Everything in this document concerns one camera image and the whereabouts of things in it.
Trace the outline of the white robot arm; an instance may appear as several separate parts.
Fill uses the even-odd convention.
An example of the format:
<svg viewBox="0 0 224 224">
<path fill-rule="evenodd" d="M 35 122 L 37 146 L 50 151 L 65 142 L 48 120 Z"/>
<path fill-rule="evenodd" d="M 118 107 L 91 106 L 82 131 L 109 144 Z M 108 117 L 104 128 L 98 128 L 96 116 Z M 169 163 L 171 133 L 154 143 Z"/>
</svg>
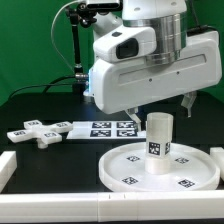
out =
<svg viewBox="0 0 224 224">
<path fill-rule="evenodd" d="M 97 12 L 89 93 L 107 113 L 126 112 L 177 95 L 189 109 L 196 91 L 222 76 L 216 31 L 188 36 L 185 0 L 86 0 Z"/>
</svg>

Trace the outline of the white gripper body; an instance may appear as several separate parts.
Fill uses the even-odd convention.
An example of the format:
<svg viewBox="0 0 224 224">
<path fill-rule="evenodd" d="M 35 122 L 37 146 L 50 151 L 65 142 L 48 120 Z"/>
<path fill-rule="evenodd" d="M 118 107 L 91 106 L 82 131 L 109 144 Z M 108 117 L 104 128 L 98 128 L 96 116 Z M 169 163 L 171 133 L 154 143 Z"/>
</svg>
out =
<svg viewBox="0 0 224 224">
<path fill-rule="evenodd" d="M 95 104 L 111 114 L 217 84 L 222 77 L 216 31 L 187 38 L 173 63 L 153 65 L 146 58 L 117 64 L 99 59 L 90 72 Z"/>
</svg>

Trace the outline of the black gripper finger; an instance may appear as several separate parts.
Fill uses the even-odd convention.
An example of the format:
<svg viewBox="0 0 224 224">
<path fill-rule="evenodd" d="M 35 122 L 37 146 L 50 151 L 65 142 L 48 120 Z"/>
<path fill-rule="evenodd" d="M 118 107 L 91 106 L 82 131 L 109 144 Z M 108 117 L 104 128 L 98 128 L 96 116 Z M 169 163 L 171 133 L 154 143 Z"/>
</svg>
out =
<svg viewBox="0 0 224 224">
<path fill-rule="evenodd" d="M 142 121 L 138 117 L 137 113 L 139 112 L 139 109 L 137 107 L 129 108 L 126 110 L 126 114 L 134 121 L 135 123 L 135 129 L 137 131 L 142 130 Z"/>
<path fill-rule="evenodd" d="M 192 91 L 192 92 L 189 92 L 189 93 L 186 93 L 184 96 L 183 96 L 183 100 L 181 102 L 181 106 L 185 108 L 185 111 L 186 111 L 186 116 L 188 118 L 191 117 L 191 110 L 192 110 L 192 106 L 196 100 L 196 97 L 197 97 L 197 92 L 196 91 Z"/>
</svg>

